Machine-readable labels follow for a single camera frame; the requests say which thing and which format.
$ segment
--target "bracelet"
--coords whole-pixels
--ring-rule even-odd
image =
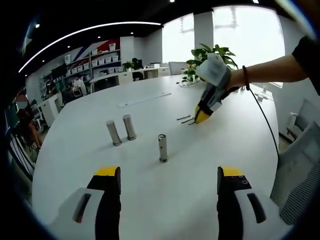
[[[250,85],[249,85],[249,77],[248,77],[248,71],[245,66],[242,66],[243,69],[243,78],[244,78],[244,83],[245,83],[245,88],[247,91],[250,90]]]

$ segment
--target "potted plant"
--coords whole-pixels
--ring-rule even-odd
[[[127,62],[123,63],[122,66],[123,66],[125,71],[130,72],[131,69],[134,67],[134,63],[131,62],[131,61],[127,61]]]
[[[224,64],[229,68],[233,69],[233,67],[238,68],[238,65],[234,62],[234,60],[230,56],[236,56],[231,51],[229,51],[228,47],[220,47],[218,44],[215,45],[214,48],[210,48],[207,45],[200,43],[203,48],[197,48],[191,50],[192,55],[195,59],[190,59],[186,61],[188,64],[188,70],[184,72],[184,74],[187,74],[187,76],[184,76],[182,79],[182,83],[184,82],[190,82],[190,83],[196,83],[200,79],[196,75],[197,68],[208,59],[209,53],[215,53],[220,55],[220,57],[223,59]]]

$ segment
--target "hand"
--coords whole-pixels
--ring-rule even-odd
[[[244,80],[244,73],[242,69],[239,70],[234,70],[231,72],[231,78],[229,83],[226,86],[226,90],[228,91],[229,89],[233,87],[243,87],[245,86],[245,80]]]

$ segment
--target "human arm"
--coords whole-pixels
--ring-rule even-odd
[[[246,69],[250,83],[292,83],[308,77],[293,55],[283,56],[272,61],[249,66]],[[227,89],[243,87],[244,85],[243,70],[232,71]]]
[[[250,83],[292,83],[310,78],[320,94],[320,45],[303,37],[291,55],[247,67]],[[227,90],[245,85],[243,70],[231,72]]]

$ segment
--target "green leaves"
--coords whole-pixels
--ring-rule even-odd
[[[209,53],[216,53],[220,55],[223,59],[224,64],[226,64],[228,68],[238,68],[238,65],[233,61],[231,57],[229,57],[235,56],[235,54],[231,52],[228,47],[220,47],[218,44],[216,44],[213,48],[210,48],[203,43],[200,43],[200,45],[202,46],[202,48],[191,50],[194,59],[190,59],[186,62],[188,64],[188,70],[184,72],[184,74],[186,74],[187,76],[183,77],[183,81],[193,82],[194,80],[197,80],[199,78],[199,76],[196,75],[196,70],[205,60],[208,59]]]
[[[208,53],[211,53],[211,48],[208,47],[207,45],[203,44],[203,43],[200,43],[200,45],[204,48],[204,50],[206,50]]]
[[[228,56],[235,56],[235,54],[234,53],[232,53],[232,52],[226,52],[224,55],[228,55]]]

